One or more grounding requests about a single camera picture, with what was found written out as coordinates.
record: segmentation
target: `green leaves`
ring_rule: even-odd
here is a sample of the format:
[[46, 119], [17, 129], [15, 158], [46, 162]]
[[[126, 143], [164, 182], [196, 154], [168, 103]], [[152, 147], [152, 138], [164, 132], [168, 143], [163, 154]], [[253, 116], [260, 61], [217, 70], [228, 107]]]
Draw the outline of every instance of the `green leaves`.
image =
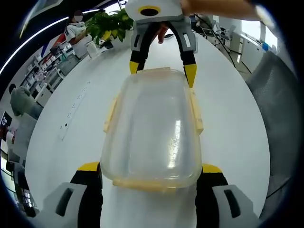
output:
[[93, 39], [96, 38], [97, 45], [99, 45], [99, 39], [102, 37], [105, 38], [105, 41], [109, 40], [110, 37], [114, 39], [118, 37], [123, 42], [126, 30], [133, 27], [133, 20], [122, 9], [121, 11], [115, 11], [113, 15], [108, 15], [105, 12], [96, 13], [86, 22], [86, 26], [88, 33], [91, 34]]

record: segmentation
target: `white table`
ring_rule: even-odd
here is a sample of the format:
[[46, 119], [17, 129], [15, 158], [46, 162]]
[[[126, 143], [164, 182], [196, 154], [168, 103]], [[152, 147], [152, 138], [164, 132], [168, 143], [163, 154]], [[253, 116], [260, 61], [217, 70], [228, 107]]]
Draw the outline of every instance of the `white table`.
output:
[[[198, 36], [198, 71], [194, 88], [202, 110], [202, 159], [220, 167], [260, 215], [269, 181], [269, 148], [259, 108], [245, 81], [220, 51]], [[46, 104], [33, 132], [25, 174], [39, 209], [43, 199], [78, 167], [100, 160], [103, 124], [113, 98], [129, 75], [131, 51], [107, 51], [80, 62]], [[151, 45], [145, 69], [171, 67], [183, 71], [176, 39]], [[82, 88], [91, 85], [74, 114], [64, 140], [59, 127]], [[195, 186], [162, 196], [112, 185], [103, 176], [103, 228], [195, 227]]]

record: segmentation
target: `container lid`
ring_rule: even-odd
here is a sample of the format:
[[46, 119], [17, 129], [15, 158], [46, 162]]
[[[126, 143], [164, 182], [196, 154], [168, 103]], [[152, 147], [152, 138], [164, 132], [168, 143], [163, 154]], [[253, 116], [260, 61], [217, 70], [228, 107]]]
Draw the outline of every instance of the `container lid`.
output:
[[190, 89], [169, 68], [142, 71], [125, 80], [100, 160], [114, 185], [141, 190], [183, 188], [201, 173]]

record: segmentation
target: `plastic food container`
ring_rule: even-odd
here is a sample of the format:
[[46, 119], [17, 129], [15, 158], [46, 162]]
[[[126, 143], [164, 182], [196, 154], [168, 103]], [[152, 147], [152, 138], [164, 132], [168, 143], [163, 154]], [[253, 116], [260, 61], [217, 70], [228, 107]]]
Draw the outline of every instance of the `plastic food container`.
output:
[[182, 72], [163, 68], [128, 76], [110, 116], [100, 165], [113, 185], [167, 191], [196, 182], [200, 140]]

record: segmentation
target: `white tabletop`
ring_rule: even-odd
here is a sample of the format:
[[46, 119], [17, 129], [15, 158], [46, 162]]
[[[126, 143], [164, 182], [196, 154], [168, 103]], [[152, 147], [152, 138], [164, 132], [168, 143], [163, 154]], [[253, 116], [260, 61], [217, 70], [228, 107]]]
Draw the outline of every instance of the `white tabletop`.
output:
[[[269, 181], [269, 148], [259, 108], [241, 75], [211, 43], [198, 36], [198, 70], [194, 83], [204, 131], [202, 161], [222, 169], [253, 202], [259, 216]], [[25, 174], [39, 209], [43, 199], [78, 167], [100, 160], [103, 124], [113, 98], [129, 75], [131, 51], [108, 50], [81, 61], [46, 104], [31, 137]], [[151, 45], [145, 69], [171, 67], [183, 72], [176, 39]], [[91, 82], [63, 140], [59, 127], [73, 102]], [[195, 186], [175, 195], [122, 189], [103, 176], [103, 228], [195, 227]]]

